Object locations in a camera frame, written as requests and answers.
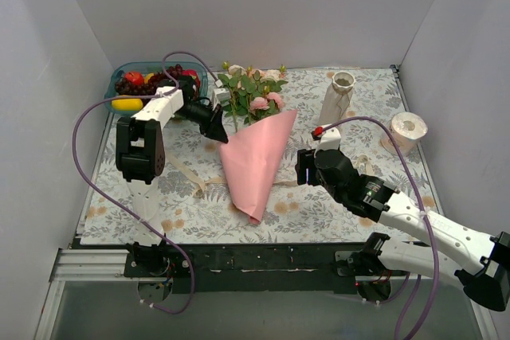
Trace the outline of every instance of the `metal frame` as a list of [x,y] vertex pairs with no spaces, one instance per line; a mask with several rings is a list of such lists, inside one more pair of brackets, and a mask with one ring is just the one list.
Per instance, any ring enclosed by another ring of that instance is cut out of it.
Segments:
[[[404,108],[408,111],[408,104],[406,101],[405,93],[398,76],[398,66],[392,65],[391,69],[394,73],[395,81],[400,91]],[[105,121],[103,135],[101,137],[98,155],[92,172],[92,180],[95,181],[99,172],[100,162],[104,155],[104,148],[108,141],[108,136],[112,128],[112,121],[114,115],[108,113]],[[430,188],[434,200],[437,204],[437,212],[444,215],[439,196],[437,194],[434,181],[431,177],[425,155],[423,153],[422,145],[418,144],[418,150],[423,161],[427,178],[430,181]],[[92,189],[88,189],[87,197],[85,198],[83,209],[81,210],[80,220],[76,227],[76,238],[80,238],[84,232],[84,222],[88,213],[88,207],[92,199]],[[66,282],[99,282],[99,281],[139,281],[139,282],[157,282],[164,281],[165,278],[126,278],[124,277],[124,266],[128,251],[123,249],[75,249],[75,250],[60,250],[57,256],[56,263],[53,267],[52,279],[49,285],[48,295],[46,296],[45,305],[41,313],[41,318],[37,326],[35,334],[36,340],[48,339],[51,337],[55,322],[57,320],[58,310],[61,304],[64,288]],[[498,339],[496,328],[492,321],[489,310],[471,302],[473,313],[480,328],[482,338],[484,339]]]

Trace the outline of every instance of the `blue basket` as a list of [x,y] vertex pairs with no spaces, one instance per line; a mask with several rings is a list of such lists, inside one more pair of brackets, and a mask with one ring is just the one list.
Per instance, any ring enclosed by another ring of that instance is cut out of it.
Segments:
[[[170,66],[174,67],[176,64],[182,65],[183,70],[193,69],[200,79],[200,97],[207,97],[207,70],[199,63],[194,63],[191,61],[167,61],[165,63],[165,67],[168,68]],[[149,73],[157,73],[161,72],[161,61],[144,61],[139,63],[127,63],[117,68],[112,77],[110,79],[110,84],[108,85],[108,90],[104,93],[104,98],[109,99],[110,97],[118,96],[119,94],[115,90],[115,84],[119,81],[124,73],[126,72],[140,72],[144,76]],[[136,113],[136,111],[119,111],[112,107],[111,103],[106,103],[106,108],[111,113],[116,113],[117,115],[125,115],[127,117],[131,117]]]

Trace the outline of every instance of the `gray floor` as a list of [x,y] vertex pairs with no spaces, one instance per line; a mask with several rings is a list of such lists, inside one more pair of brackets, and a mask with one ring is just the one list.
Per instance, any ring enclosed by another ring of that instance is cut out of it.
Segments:
[[[419,316],[430,284],[422,282],[401,338]],[[52,339],[385,339],[393,338],[406,297],[377,309],[327,292],[201,293],[184,314],[170,316],[140,304],[136,283],[67,282]],[[171,295],[165,304],[177,307],[185,298]],[[443,338],[481,338],[469,301],[446,286],[415,337]]]

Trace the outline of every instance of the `yellow fruit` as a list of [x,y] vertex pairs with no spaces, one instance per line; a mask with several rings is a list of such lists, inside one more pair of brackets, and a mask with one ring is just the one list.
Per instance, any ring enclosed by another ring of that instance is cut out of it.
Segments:
[[149,84],[149,80],[151,79],[151,77],[154,76],[154,73],[149,73],[148,75],[146,75],[144,78],[143,78],[143,81],[145,82],[145,84]]
[[141,99],[113,100],[112,107],[117,111],[139,111],[143,108],[143,103]]

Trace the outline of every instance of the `floral tablecloth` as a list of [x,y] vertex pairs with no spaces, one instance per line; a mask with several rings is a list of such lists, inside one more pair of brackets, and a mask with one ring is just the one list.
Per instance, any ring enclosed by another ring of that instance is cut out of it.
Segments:
[[[337,68],[290,70],[281,92],[285,110],[297,109],[296,122],[282,158],[278,179],[295,180],[296,152],[314,147],[310,132],[316,127],[324,94]],[[367,115],[388,124],[404,111],[398,86],[390,69],[350,69],[357,83],[347,116]],[[227,132],[234,133],[232,117],[224,118]],[[126,205],[131,197],[115,166],[116,119],[100,162],[97,185]],[[341,149],[353,162],[368,156],[375,175],[412,195],[410,183],[396,156],[379,143],[382,130],[366,121],[340,128]],[[216,142],[202,137],[198,126],[188,121],[170,121],[163,129],[165,150],[207,180],[223,175]],[[407,158],[425,205],[435,206],[429,180],[417,149]],[[365,241],[378,231],[400,240],[411,239],[396,229],[374,224],[350,214],[321,187],[274,186],[262,222],[252,225],[230,200],[227,185],[208,185],[203,198],[192,194],[196,185],[167,163],[159,178],[159,203],[167,236],[181,244],[303,243]],[[93,194],[86,217],[82,244],[131,243],[135,221],[100,195]]]

